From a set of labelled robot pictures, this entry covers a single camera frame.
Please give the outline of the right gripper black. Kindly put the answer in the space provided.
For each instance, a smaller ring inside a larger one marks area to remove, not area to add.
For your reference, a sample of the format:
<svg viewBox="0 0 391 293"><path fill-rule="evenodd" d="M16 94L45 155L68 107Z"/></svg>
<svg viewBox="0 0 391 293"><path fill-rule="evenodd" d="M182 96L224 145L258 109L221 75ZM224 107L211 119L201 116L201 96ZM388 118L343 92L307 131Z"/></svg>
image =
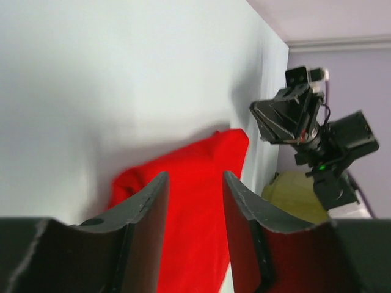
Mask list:
<svg viewBox="0 0 391 293"><path fill-rule="evenodd" d="M254 101L254 116L261 138L271 144L301 144L309 140L324 94L311 85L285 87L273 100Z"/></svg>

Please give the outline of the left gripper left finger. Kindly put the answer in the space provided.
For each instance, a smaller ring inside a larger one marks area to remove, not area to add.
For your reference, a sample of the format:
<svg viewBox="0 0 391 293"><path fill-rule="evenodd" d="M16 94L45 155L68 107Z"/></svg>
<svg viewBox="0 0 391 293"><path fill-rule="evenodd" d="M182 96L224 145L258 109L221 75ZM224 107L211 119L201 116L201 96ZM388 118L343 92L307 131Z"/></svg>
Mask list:
<svg viewBox="0 0 391 293"><path fill-rule="evenodd" d="M79 227L106 235L116 232L115 272L105 292L156 292L169 203L169 174L161 172L142 190Z"/></svg>

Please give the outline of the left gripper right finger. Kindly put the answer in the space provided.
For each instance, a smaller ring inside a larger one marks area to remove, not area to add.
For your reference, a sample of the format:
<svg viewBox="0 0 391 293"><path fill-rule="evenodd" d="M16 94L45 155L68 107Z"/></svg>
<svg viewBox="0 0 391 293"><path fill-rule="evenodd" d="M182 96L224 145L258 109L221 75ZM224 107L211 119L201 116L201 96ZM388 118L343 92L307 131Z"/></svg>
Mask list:
<svg viewBox="0 0 391 293"><path fill-rule="evenodd" d="M312 223L273 206L228 171L223 201L235 292L317 292Z"/></svg>

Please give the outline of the red t shirt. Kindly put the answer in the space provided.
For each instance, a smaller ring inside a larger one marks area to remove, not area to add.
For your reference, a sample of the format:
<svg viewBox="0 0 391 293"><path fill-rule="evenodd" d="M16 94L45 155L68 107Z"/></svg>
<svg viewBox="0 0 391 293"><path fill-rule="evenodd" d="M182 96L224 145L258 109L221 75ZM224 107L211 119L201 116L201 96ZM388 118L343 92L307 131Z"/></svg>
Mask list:
<svg viewBox="0 0 391 293"><path fill-rule="evenodd" d="M219 292L230 262L222 176L240 176L249 146L242 129L212 136L128 168L111 186L108 208L144 188L158 173L170 177L158 292Z"/></svg>

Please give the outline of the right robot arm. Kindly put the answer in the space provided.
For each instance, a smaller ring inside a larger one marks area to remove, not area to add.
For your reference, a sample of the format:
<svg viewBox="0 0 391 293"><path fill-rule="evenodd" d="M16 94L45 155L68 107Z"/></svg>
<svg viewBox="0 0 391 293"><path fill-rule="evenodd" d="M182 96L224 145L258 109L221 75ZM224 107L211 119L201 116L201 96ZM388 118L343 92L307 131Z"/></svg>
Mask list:
<svg viewBox="0 0 391 293"><path fill-rule="evenodd" d="M310 167L305 175L313 179L314 193L330 211L359 201L358 186L347 169L377 151L379 143L361 111L319 124L318 111L326 106L323 99L322 91L300 84L280 89L273 99L254 101L249 110L261 139L293 147L296 164Z"/></svg>

